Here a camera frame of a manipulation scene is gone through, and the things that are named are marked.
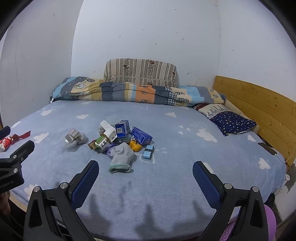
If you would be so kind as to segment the grey medicine box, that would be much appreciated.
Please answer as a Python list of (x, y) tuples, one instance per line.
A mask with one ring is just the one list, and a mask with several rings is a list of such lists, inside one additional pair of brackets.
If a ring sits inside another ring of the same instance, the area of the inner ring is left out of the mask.
[(65, 142), (72, 143), (74, 140), (76, 140), (79, 137), (79, 135), (80, 135), (79, 131), (72, 128), (65, 136)]

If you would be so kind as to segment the grey sock green cuff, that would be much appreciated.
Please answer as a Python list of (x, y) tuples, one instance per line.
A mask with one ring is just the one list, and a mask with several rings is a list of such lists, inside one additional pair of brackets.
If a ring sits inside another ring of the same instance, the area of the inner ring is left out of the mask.
[(134, 157), (134, 151), (126, 143), (122, 143), (111, 150), (112, 160), (109, 166), (110, 173), (129, 172), (130, 162)]

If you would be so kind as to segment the orange wrapper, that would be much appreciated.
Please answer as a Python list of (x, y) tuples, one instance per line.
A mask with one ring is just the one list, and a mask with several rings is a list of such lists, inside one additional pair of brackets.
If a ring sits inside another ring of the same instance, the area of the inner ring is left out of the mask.
[(129, 146), (134, 152), (139, 152), (142, 149), (142, 145), (140, 145), (134, 140), (130, 141)]

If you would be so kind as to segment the red snack wrapper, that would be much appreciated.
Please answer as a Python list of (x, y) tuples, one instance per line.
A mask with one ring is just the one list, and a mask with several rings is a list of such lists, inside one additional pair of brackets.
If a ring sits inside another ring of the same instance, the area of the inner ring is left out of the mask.
[(18, 142), (19, 140), (23, 140), (25, 138), (28, 138), (31, 135), (31, 132), (28, 131), (22, 135), (12, 135), (10, 137), (5, 137), (3, 139), (1, 139), (0, 141), (0, 152), (4, 152), (6, 149), (8, 149), (11, 145), (15, 144), (16, 142)]

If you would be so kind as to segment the crumpled grey plastic wrap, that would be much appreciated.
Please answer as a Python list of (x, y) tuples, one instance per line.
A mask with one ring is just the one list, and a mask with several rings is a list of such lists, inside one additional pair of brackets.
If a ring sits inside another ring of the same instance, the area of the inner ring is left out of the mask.
[(86, 144), (87, 142), (88, 142), (88, 137), (86, 136), (86, 134), (83, 133), (83, 132), (80, 132), (78, 134), (78, 137), (75, 138), (71, 143), (70, 142), (67, 142), (64, 145), (64, 149), (65, 150), (69, 150), (69, 149), (77, 148), (80, 145)]

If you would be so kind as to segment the black smartphone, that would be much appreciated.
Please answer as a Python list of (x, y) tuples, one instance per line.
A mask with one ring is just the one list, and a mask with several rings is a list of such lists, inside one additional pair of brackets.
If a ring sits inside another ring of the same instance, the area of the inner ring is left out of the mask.
[(258, 143), (261, 147), (263, 147), (267, 152), (269, 152), (271, 155), (276, 155), (277, 152), (271, 148), (270, 146), (268, 146), (267, 144), (265, 143)]

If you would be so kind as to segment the red gold cigarette box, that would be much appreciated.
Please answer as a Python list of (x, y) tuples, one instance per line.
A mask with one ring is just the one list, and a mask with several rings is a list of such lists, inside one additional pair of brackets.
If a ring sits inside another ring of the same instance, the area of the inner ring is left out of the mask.
[(96, 140), (92, 140), (90, 143), (88, 143), (88, 147), (91, 149), (91, 150), (96, 150), (98, 149), (98, 147), (95, 145), (96, 143)]

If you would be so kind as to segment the patchwork folded quilt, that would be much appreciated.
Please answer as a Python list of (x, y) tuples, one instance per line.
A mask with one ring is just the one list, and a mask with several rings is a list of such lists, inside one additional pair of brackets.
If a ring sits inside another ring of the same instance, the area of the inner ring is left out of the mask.
[(226, 97), (204, 86), (180, 88), (106, 82), (89, 77), (66, 78), (53, 91), (51, 102), (58, 100), (128, 101), (192, 107), (197, 104), (224, 104)]

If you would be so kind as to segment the green white small carton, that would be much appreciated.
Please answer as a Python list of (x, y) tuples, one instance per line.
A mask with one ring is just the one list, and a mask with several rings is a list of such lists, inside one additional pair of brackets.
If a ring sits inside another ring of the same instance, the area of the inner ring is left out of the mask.
[(100, 152), (104, 152), (105, 149), (110, 145), (110, 141), (107, 137), (105, 136), (100, 136), (96, 141), (95, 141), (95, 147), (99, 149)]

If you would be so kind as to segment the blue patterned snack wrapper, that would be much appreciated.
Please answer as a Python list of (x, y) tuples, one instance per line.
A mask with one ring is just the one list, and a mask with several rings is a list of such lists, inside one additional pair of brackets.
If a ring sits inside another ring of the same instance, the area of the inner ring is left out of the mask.
[(106, 154), (107, 154), (107, 156), (108, 156), (110, 159), (112, 159), (111, 150), (112, 150), (112, 148), (114, 148), (114, 147), (116, 147), (116, 146), (117, 146), (116, 143), (111, 143), (111, 144), (109, 144), (109, 145), (107, 146)]

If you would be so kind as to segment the light blue cloud bedsheet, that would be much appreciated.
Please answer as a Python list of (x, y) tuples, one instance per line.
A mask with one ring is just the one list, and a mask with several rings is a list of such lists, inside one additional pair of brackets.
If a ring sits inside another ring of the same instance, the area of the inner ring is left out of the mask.
[[(136, 153), (127, 173), (110, 173), (110, 158), (88, 145), (65, 148), (73, 128), (98, 138), (102, 121), (127, 120), (152, 136), (154, 153)], [(193, 108), (134, 102), (55, 101), (10, 124), (11, 133), (30, 132), (35, 149), (22, 164), (24, 184), (13, 194), (23, 203), (32, 189), (56, 188), (70, 181), (90, 160), (99, 163), (96, 179), (77, 210), (89, 232), (108, 240), (183, 240), (201, 233), (215, 210), (196, 183), (192, 167), (202, 161), (222, 182), (235, 188), (257, 186), (263, 200), (285, 179), (282, 156), (260, 146), (254, 132), (224, 136)]]

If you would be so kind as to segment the white open paper box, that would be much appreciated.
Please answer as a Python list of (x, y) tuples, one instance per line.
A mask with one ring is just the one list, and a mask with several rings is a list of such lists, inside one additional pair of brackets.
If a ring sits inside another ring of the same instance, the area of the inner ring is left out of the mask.
[(110, 140), (112, 143), (117, 138), (116, 129), (114, 126), (109, 124), (106, 120), (100, 123), (99, 133)]

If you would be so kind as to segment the navy star pillow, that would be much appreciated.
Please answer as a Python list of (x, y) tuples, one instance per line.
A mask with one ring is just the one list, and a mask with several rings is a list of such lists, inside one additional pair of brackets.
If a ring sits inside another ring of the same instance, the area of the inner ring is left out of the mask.
[(248, 132), (257, 126), (255, 121), (234, 113), (223, 104), (198, 104), (194, 109), (217, 125), (224, 136)]

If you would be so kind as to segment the blue milk carton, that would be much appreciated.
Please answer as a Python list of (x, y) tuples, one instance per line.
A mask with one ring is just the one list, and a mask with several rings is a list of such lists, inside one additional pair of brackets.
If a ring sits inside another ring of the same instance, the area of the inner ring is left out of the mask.
[(130, 124), (128, 120), (121, 120), (115, 124), (116, 135), (118, 138), (124, 138), (130, 133)]

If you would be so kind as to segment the small light blue box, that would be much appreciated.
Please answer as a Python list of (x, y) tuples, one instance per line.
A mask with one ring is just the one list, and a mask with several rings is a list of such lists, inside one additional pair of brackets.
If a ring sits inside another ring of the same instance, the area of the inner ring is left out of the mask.
[(142, 157), (144, 159), (150, 160), (152, 158), (153, 152), (154, 152), (154, 145), (147, 145), (143, 154), (142, 154)]

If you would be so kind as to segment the wooden headboard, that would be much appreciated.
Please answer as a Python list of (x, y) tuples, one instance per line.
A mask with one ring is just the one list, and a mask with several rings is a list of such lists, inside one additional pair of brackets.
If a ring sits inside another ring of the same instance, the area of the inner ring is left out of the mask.
[(216, 76), (213, 89), (260, 126), (258, 134), (291, 166), (295, 161), (295, 102), (249, 82)]

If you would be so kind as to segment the dark blue flat box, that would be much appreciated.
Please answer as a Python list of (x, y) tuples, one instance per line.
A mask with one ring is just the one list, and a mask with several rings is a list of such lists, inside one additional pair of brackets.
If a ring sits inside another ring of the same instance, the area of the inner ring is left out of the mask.
[(131, 135), (142, 146), (149, 145), (152, 141), (152, 136), (135, 126), (132, 129)]

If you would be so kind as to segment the striped beige cushion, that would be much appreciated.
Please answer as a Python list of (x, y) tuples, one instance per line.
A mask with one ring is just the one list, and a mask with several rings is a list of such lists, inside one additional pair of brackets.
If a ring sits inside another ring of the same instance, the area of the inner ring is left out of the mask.
[(104, 81), (177, 87), (177, 67), (171, 63), (152, 59), (118, 58), (107, 61)]

